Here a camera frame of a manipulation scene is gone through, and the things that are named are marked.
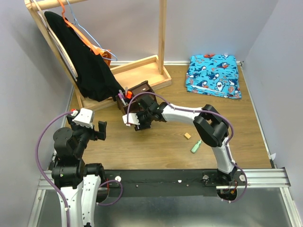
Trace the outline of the orange black highlighter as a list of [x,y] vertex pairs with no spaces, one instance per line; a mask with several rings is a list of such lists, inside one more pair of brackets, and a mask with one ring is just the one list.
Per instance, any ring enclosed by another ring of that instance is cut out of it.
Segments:
[[131,91],[127,91],[126,92],[126,94],[125,94],[125,97],[127,98],[127,99],[132,99],[132,97],[133,97],[133,93],[131,92]]

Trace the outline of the purple capped white marker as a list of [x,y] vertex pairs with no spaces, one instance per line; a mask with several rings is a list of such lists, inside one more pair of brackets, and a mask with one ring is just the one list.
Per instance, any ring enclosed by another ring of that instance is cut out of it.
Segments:
[[123,106],[126,106],[126,105],[127,105],[127,103],[125,102],[125,100],[124,100],[123,96],[122,96],[120,93],[118,93],[118,97],[119,97],[119,99],[121,100],[121,102],[122,102]]

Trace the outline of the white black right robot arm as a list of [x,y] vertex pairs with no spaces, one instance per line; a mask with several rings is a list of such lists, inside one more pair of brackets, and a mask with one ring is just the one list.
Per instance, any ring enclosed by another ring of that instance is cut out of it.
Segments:
[[202,142],[212,148],[217,162],[218,181],[223,185],[229,185],[235,180],[237,168],[230,151],[228,132],[232,127],[212,105],[189,108],[167,102],[158,104],[148,94],[138,99],[138,105],[140,111],[133,116],[137,131],[150,128],[153,121],[193,125]]

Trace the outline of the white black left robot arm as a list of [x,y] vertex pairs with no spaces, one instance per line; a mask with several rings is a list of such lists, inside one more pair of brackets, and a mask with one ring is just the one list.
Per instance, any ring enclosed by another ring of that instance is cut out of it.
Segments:
[[85,164],[83,153],[90,140],[105,140],[107,122],[98,122],[98,131],[73,122],[68,115],[71,127],[58,129],[54,135],[54,149],[57,152],[52,169],[55,186],[65,196],[61,201],[61,211],[68,211],[71,227],[94,226],[94,211],[99,187],[106,176],[101,163]]

